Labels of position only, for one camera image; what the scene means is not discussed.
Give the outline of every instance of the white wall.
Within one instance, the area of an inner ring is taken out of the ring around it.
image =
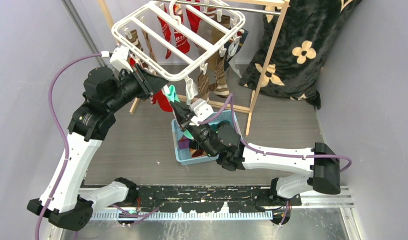
[[[367,239],[408,239],[408,0],[363,0],[318,89],[327,143],[355,162],[342,176]]]
[[[43,193],[63,150],[48,86],[67,62],[88,54],[60,1],[0,1],[0,239],[33,239],[37,216],[27,203]],[[95,66],[93,59],[78,63],[55,85],[64,129]]]
[[[122,19],[128,14],[132,13],[136,9],[140,8],[144,4],[149,2],[148,0],[107,0],[108,9],[114,19],[114,22]],[[99,8],[97,1],[95,0],[73,0],[79,15],[81,16],[84,24],[86,25],[91,37],[93,38],[96,46],[100,51],[102,50],[113,50],[116,46],[115,40],[111,35],[110,28],[108,27],[107,22],[105,21],[104,15]],[[231,6],[244,7],[244,8],[253,8],[253,9],[262,9],[262,6],[245,4],[245,3],[235,3],[229,2]],[[186,21],[185,25],[189,26],[187,21],[186,13],[183,13],[184,19]],[[248,64],[254,53],[258,50],[258,44],[263,35],[263,16],[257,13],[244,12],[246,17],[246,23],[244,28],[249,31],[249,35],[245,41],[244,47],[240,50],[237,56],[236,62],[239,64]],[[161,25],[155,15],[145,14],[146,24],[156,33],[159,33],[162,36]],[[139,32],[140,29],[136,25],[132,25]],[[140,41],[142,46],[147,53],[147,47],[145,40],[143,39],[142,33],[139,34]],[[172,44],[175,45],[174,35],[172,36]],[[196,59],[198,51],[194,43],[189,40],[191,45],[191,51],[187,54],[192,59]],[[154,38],[151,38],[152,48],[157,56],[157,60],[160,64],[182,64],[184,63],[179,57],[175,54],[172,54],[169,59],[165,59],[166,48],[157,42]]]

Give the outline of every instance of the black pillow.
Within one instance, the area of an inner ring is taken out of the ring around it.
[[[315,84],[332,44],[361,0],[291,0],[260,93],[321,107]],[[278,16],[263,17],[264,36],[239,85],[255,90]]]

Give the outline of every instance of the laundry basket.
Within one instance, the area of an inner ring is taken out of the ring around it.
[[[211,121],[209,124],[210,125],[218,124],[219,122],[222,122],[225,120],[228,120],[230,122],[230,125],[233,127],[232,114],[230,110],[223,111],[216,119]],[[236,124],[236,126],[239,129],[238,120],[236,119],[236,115],[235,115],[234,124]],[[200,156],[198,158],[197,157],[192,158],[189,148],[182,149],[182,150],[179,148],[178,142],[183,137],[183,132],[182,130],[180,130],[176,119],[173,119],[173,121],[171,121],[171,129],[173,130],[174,152],[176,154],[176,159],[180,164],[182,165],[197,164],[197,163],[213,161],[218,158],[217,156]]]

